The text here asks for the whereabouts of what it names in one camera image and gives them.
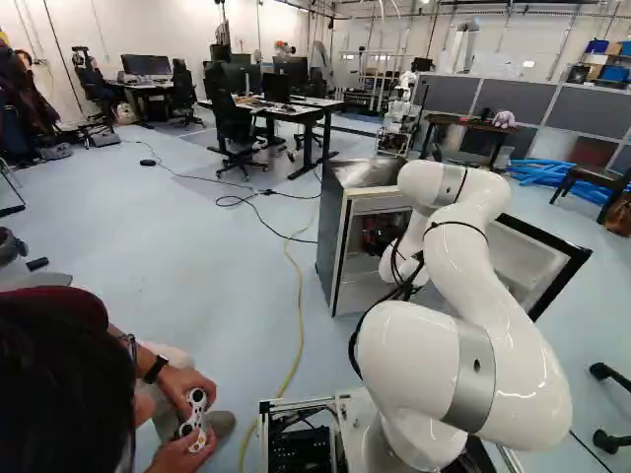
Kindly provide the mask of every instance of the white wall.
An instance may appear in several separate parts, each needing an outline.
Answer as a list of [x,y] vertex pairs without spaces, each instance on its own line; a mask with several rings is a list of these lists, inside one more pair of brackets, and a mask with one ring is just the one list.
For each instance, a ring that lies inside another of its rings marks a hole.
[[[609,2],[608,5],[584,5],[581,12],[597,13],[599,11],[613,12],[616,2]],[[379,15],[381,10],[379,2],[354,3],[338,8],[340,13],[348,16],[371,15],[373,6],[377,5],[375,12]],[[409,13],[411,8],[410,0],[397,1],[401,14]],[[395,11],[390,2],[385,1],[386,14],[394,15]],[[424,13],[432,12],[432,4],[424,6]],[[442,7],[441,12],[449,12],[451,7]],[[480,10],[501,10],[500,6],[482,5],[476,7]],[[542,16],[542,15],[522,15],[519,13],[524,5],[517,7],[517,12],[511,16],[508,25],[505,15],[480,15],[475,13],[458,14],[453,19],[450,15],[438,16],[434,35],[432,38],[429,57],[440,62],[441,53],[446,47],[450,49],[456,26],[460,23],[475,17],[480,24],[480,32],[477,37],[476,54],[501,54],[511,57],[515,62],[522,63],[524,60],[532,60],[535,67],[524,70],[524,79],[545,81],[550,73],[555,58],[559,53],[563,36],[570,27],[571,16]],[[555,5],[554,7],[541,7],[533,4],[532,10],[564,11],[571,13],[573,5]],[[618,15],[629,15],[631,12],[631,0],[622,0],[618,9]],[[396,40],[399,32],[404,32],[411,21],[411,31],[409,34],[408,49],[406,51],[405,64],[408,65],[414,56],[425,57],[429,45],[430,32],[434,23],[434,17],[413,17],[387,18],[384,28],[384,48],[396,50]],[[380,31],[382,23],[376,19],[373,26],[373,35],[370,45],[367,44],[368,31],[371,20],[350,20],[338,21],[335,24],[334,49],[339,51],[345,39],[350,43],[350,49],[357,49],[360,45],[370,48],[379,47]],[[590,39],[597,36],[604,37],[609,19],[594,17],[578,17],[573,27],[569,30],[567,44],[559,58],[557,66],[554,68],[552,80],[557,81],[562,71],[568,63],[574,63],[581,57]],[[627,38],[627,33],[631,26],[629,20],[615,20],[609,30],[606,39],[621,40]],[[344,67],[336,68],[342,74]]]
[[[99,35],[90,0],[48,0],[47,3],[75,89],[87,111],[94,110],[94,106],[85,101],[74,74],[71,47],[75,45],[88,46],[91,55],[97,58],[104,75],[111,78],[122,69],[122,53],[161,54],[170,58],[184,58],[193,73],[198,96],[205,97],[202,61],[210,59],[209,45],[215,42],[215,29],[221,18],[214,2],[94,0],[105,47]],[[64,120],[80,119],[82,114],[63,68],[43,2],[18,0],[18,6],[35,43],[35,54],[50,62],[49,71],[45,66],[35,67],[40,91],[57,108]],[[32,14],[35,27],[29,22],[28,12]],[[259,15],[260,49],[264,60],[271,61],[274,55],[274,42],[277,39],[288,41],[297,47],[299,53],[307,54],[307,14],[273,0],[264,0],[263,5],[259,7]],[[253,52],[259,48],[256,0],[226,2],[226,17],[230,22],[234,52]],[[0,2],[0,27],[9,35],[14,48],[33,52],[14,2]],[[35,33],[39,36],[41,49],[35,41]]]

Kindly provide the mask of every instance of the wheel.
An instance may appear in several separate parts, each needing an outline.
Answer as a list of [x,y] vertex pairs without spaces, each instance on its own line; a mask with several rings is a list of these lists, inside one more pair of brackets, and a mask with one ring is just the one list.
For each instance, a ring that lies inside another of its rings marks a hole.
[[611,437],[607,435],[607,432],[602,429],[598,429],[594,432],[592,440],[594,441],[595,446],[603,449],[610,455],[615,455],[618,452],[618,445],[615,441],[611,440]]
[[609,377],[609,369],[605,363],[594,363],[590,366],[590,373],[598,381],[607,379]]

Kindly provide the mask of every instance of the floor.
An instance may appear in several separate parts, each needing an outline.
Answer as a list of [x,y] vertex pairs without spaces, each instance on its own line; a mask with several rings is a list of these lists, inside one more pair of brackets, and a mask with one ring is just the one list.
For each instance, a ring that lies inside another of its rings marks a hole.
[[[212,118],[207,121],[212,128]],[[296,125],[281,125],[278,131],[290,139],[295,132]],[[274,397],[298,348],[294,267],[284,256],[283,240],[264,228],[250,208],[222,209],[214,203],[224,195],[246,197],[251,190],[142,168],[138,161],[150,157],[150,151],[130,143],[148,143],[175,172],[214,178],[220,156],[198,146],[210,144],[214,130],[129,126],[118,133],[125,140],[120,146],[77,149],[69,159],[19,171],[29,208],[1,224],[29,244],[33,258],[47,256],[49,269],[72,274],[75,286],[103,298],[119,327],[193,356],[219,386],[216,407],[233,410],[239,421],[232,439],[204,471],[235,472],[257,401]],[[342,158],[371,156],[373,147],[369,137],[332,134],[331,149]],[[292,165],[282,154],[272,155],[262,157],[272,170],[254,171],[248,186],[303,196],[319,193],[313,173],[295,181],[284,178],[300,159]],[[237,172],[225,180],[244,184]],[[9,194],[2,185],[4,206]],[[628,364],[628,240],[598,226],[592,204],[570,195],[549,206],[549,188],[512,186],[511,214],[594,251],[537,322],[567,370],[576,406],[574,431],[585,443],[595,426],[629,434],[629,399],[586,374],[586,366],[595,361],[623,372]],[[258,196],[252,203],[270,225],[288,235],[307,224],[318,201]],[[316,238],[316,229],[317,215],[301,237]],[[316,246],[292,243],[290,251],[305,275],[306,346],[286,397],[329,395],[360,385],[346,363],[356,318],[327,315],[314,269]],[[148,423],[138,435],[138,471],[149,464],[157,444]],[[256,471],[257,454],[253,439],[245,471]],[[616,472],[629,471],[629,458],[621,452],[606,464]],[[549,452],[520,454],[520,459],[526,472],[568,465],[575,472],[605,471],[571,438]]]

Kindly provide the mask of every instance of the game controller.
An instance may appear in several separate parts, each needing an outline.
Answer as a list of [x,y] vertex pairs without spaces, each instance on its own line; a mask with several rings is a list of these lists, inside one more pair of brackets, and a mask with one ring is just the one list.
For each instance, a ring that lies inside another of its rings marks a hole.
[[177,428],[175,436],[178,439],[181,439],[193,432],[194,429],[199,429],[199,437],[197,438],[197,441],[188,449],[191,453],[196,453],[206,445],[207,441],[207,427],[204,413],[206,412],[206,407],[208,406],[208,396],[206,396],[206,392],[204,392],[203,389],[195,387],[188,391],[186,401],[190,404],[193,412],[190,418],[184,421],[179,428]]

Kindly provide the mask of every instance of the black watch strap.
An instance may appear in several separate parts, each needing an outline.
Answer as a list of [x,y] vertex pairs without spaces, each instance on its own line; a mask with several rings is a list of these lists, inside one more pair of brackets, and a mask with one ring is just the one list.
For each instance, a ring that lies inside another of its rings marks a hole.
[[156,356],[156,362],[152,367],[149,368],[147,374],[142,378],[147,384],[153,384],[158,379],[158,373],[160,370],[169,364],[169,360],[167,360],[162,355]]

